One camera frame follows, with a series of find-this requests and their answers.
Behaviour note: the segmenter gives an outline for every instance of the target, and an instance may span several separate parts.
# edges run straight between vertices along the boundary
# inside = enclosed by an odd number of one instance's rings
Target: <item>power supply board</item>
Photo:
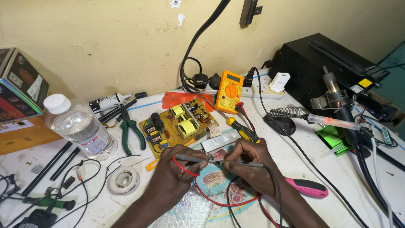
[[[201,101],[195,98],[162,113],[154,112],[139,126],[155,158],[159,158],[164,148],[190,142],[210,124],[219,125]]]

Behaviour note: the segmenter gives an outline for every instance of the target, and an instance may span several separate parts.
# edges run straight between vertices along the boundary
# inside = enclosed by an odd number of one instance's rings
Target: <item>power strip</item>
[[[269,68],[264,68],[264,69],[259,70],[260,84],[262,86],[262,98],[264,98],[264,99],[281,99],[281,98],[283,98],[284,95],[286,94],[284,91],[276,93],[270,89],[269,85],[270,85],[272,79],[267,76],[268,73],[269,73]],[[253,76],[252,87],[250,87],[250,88],[243,87],[242,95],[241,95],[242,97],[260,98],[259,82],[256,78],[257,78],[257,73],[255,72],[254,76]],[[204,90],[202,90],[201,93],[216,95],[218,93],[218,90],[211,89],[211,87],[209,87],[209,85],[207,85],[207,87]]]

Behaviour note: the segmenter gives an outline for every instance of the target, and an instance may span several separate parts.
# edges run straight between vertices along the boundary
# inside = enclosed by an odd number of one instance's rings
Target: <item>pliers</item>
[[[120,104],[121,106],[121,115],[123,122],[120,125],[122,128],[122,147],[124,148],[124,151],[127,155],[132,155],[131,151],[128,148],[128,133],[129,133],[129,128],[131,128],[139,137],[139,140],[141,141],[141,150],[146,149],[146,141],[145,137],[143,136],[142,132],[136,127],[136,121],[131,120],[128,114],[128,111],[124,107],[123,104]]]

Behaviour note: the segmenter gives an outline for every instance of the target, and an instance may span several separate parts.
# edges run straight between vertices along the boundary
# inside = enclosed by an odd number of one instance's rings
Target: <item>plastic water bottle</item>
[[[44,100],[44,106],[48,109],[47,127],[71,141],[89,158],[104,160],[117,150],[117,140],[98,121],[86,102],[53,94]]]

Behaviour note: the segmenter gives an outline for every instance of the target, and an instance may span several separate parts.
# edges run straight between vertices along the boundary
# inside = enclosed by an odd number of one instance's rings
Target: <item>yellow multimeter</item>
[[[224,71],[221,77],[220,88],[218,89],[215,108],[236,114],[235,105],[239,103],[242,94],[243,77],[235,73]]]

